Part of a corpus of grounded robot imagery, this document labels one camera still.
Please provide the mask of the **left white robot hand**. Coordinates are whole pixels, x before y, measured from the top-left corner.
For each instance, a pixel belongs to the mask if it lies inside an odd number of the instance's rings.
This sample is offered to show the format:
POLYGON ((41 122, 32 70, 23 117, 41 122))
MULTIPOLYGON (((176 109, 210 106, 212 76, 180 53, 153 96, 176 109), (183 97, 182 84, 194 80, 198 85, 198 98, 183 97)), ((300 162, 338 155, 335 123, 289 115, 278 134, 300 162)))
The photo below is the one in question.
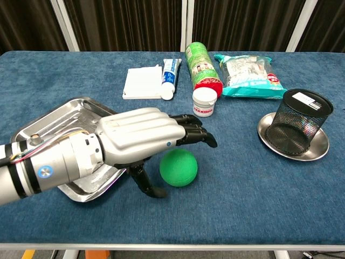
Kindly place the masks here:
POLYGON ((100 119, 95 130, 105 164, 126 169, 140 190, 153 198, 167 192, 151 184, 144 162, 175 146, 204 142, 217 147, 215 137, 192 114, 168 115, 155 107, 139 108, 100 119))

